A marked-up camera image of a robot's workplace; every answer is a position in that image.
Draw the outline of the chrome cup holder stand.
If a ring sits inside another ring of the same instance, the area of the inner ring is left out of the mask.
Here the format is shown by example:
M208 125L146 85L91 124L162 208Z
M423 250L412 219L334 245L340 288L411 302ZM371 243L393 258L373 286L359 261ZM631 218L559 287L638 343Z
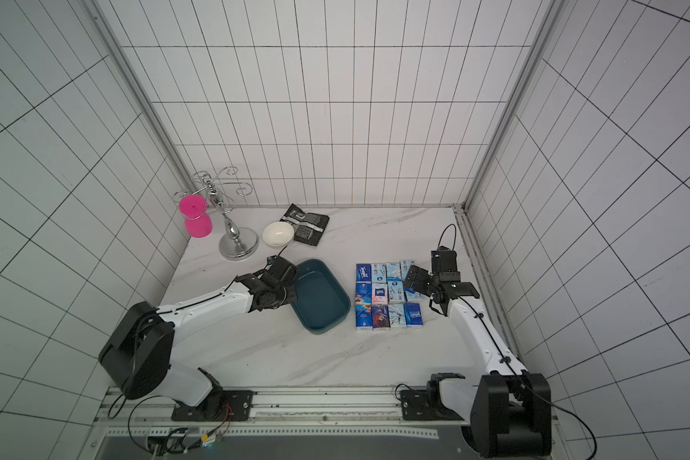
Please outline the chrome cup holder stand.
M222 174L213 176L207 171L197 171L192 174L195 184L193 191L181 190L174 194L174 200L180 201L188 195L200 195L207 201L207 214L212 218L213 213L222 215L222 237L218 242L218 251L226 260L241 261L251 256L259 245L259 237L250 228L239 227L233 222L230 213L235 209L235 201L224 191L224 186L232 186L238 197L247 197L252 193L252 186L247 182L229 180L237 174L238 168L229 166L222 170Z

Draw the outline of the white ceramic bowl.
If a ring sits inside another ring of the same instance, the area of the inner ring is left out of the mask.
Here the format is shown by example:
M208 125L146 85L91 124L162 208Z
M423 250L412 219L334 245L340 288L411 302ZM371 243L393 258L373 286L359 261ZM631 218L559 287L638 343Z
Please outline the white ceramic bowl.
M263 241L271 247L288 245L295 235L294 227L288 222L272 222L263 231Z

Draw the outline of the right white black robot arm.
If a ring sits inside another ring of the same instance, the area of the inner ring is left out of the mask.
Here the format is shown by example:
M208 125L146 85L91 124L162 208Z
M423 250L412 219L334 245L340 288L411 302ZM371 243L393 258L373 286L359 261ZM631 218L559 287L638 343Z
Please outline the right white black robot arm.
M430 255L431 269L412 266L407 289L429 297L429 308L448 318L481 370L479 379L437 373L425 388L437 417L456 415L466 444L483 458L544 457L552 451L551 389L511 352L488 316L480 294L463 281L457 253L444 245Z

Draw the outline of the light blue Vinda tissue pack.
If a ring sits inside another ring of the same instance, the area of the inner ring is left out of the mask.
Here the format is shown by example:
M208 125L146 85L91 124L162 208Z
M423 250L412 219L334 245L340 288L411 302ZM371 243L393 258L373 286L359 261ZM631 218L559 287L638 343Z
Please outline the light blue Vinda tissue pack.
M385 284L387 282L386 264L371 264L371 281L374 284Z

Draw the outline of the dark blue Tempo tissue pack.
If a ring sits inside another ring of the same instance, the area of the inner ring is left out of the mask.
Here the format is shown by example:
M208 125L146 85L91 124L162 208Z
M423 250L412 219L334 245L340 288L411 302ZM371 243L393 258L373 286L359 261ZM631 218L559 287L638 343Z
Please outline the dark blue Tempo tissue pack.
M357 264L356 265L356 282L357 283L371 283L372 282L372 265L371 264Z

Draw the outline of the blue orange Vinda tissue pack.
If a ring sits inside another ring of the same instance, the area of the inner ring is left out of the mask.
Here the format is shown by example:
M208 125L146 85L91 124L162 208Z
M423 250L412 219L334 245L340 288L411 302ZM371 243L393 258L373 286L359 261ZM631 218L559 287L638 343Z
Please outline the blue orange Vinda tissue pack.
M356 282L355 303L357 305L372 304L372 284L366 282Z

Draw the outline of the light blue cartoon tissue pack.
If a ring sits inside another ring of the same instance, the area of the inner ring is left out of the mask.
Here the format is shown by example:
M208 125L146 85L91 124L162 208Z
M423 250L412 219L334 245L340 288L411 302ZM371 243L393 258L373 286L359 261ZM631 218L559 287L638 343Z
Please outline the light blue cartoon tissue pack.
M385 268L388 281L402 281L402 268L399 262L387 263Z

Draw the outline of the black snack packet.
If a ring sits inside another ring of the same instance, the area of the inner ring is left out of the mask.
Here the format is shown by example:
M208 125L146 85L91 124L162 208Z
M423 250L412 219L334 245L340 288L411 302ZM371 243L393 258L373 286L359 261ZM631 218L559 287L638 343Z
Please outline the black snack packet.
M293 239L304 245L318 246L330 222L330 217L317 213L309 213L295 204L283 214L281 222L287 222L294 228Z

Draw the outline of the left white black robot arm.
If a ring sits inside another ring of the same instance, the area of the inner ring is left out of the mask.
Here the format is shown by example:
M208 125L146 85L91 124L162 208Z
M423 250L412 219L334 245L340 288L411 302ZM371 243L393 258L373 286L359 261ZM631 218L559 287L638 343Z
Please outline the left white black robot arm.
M291 304L297 299L297 272L295 264L273 256L264 268L188 301L161 307L137 303L105 343L99 364L131 401L165 397L184 416L214 421L226 406L222 385L204 369L177 360L174 349L224 320Z

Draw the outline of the dark purple anime tissue pack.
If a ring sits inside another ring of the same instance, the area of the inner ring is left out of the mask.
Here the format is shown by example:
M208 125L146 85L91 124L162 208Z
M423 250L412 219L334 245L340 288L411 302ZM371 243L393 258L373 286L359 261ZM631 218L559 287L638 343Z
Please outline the dark purple anime tissue pack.
M373 305L371 312L372 326L374 330L384 330L390 328L389 306Z

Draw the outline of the pink plastic cup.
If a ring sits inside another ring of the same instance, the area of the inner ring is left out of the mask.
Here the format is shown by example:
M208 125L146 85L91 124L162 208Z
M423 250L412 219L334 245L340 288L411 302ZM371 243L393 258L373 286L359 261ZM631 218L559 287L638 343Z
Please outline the pink plastic cup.
M186 232L192 238L205 238L212 233L213 222L207 214L207 201L201 195L186 195L179 205Z

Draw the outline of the pink white Tempo tissue pack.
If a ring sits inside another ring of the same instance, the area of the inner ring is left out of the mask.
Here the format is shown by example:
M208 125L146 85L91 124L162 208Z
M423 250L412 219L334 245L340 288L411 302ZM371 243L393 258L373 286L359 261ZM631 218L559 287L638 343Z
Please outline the pink white Tempo tissue pack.
M371 285L371 300L373 305L387 305L389 303L387 283L373 283Z

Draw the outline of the teal plastic storage box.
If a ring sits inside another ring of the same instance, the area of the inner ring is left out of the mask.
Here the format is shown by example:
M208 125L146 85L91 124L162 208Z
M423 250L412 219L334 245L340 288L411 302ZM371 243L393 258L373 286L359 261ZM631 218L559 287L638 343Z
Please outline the teal plastic storage box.
M350 297L323 261L306 260L297 268L297 299L291 303L292 309L310 333L326 333L345 319Z

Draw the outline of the light blue figures tissue pack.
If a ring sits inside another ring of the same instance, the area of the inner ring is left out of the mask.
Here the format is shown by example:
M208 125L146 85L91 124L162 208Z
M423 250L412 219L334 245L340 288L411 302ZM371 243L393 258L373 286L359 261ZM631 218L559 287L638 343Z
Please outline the light blue figures tissue pack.
M390 304L404 304L406 302L406 294L404 293L404 284L401 280L388 280L388 299Z

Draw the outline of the light blue striped tissue pack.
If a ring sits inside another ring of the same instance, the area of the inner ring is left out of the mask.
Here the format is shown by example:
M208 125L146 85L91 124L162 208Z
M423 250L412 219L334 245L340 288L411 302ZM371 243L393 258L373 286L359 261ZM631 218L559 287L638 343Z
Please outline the light blue striped tissue pack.
M402 329L407 327L406 311L403 304L393 304L388 306L388 316L391 329Z

